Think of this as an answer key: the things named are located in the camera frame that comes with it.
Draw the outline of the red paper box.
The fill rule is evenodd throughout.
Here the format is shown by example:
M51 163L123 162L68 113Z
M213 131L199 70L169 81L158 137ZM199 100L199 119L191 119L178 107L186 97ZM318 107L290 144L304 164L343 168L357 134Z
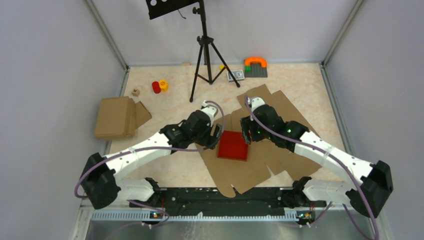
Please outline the red paper box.
M225 130L219 140L217 157L246 162L249 145L245 143L241 132Z

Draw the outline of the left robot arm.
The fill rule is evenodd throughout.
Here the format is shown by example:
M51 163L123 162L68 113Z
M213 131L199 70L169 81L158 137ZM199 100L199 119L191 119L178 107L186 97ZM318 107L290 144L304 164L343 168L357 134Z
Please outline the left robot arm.
M74 188L74 195L89 200L96 210L111 205L118 198L156 206L161 194L152 183L143 180L133 187L123 183L122 179L147 163L176 152L214 149L223 129L222 125L214 124L219 112L221 109L217 106L208 104L192 112L187 119L165 125L146 140L125 150L104 156L98 152L90 155Z

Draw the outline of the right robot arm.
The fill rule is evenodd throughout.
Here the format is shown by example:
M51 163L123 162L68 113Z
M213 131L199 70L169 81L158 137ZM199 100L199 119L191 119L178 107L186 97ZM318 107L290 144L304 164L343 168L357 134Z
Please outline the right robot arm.
M299 206L311 201L349 204L365 217L378 217L394 190L390 166L372 163L338 149L297 121L284 121L262 98L249 98L249 116L240 120L247 144L268 141L305 157L341 178L341 182L302 177L304 185L293 192Z

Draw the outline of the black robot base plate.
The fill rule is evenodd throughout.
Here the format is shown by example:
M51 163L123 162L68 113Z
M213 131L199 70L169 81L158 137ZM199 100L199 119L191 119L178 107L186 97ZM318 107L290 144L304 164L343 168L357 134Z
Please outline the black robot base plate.
M235 197L222 195L217 188L158 188L145 205L164 208L172 217L261 217L283 216L286 209L325 208L323 200L310 201L300 191L282 187L254 187Z

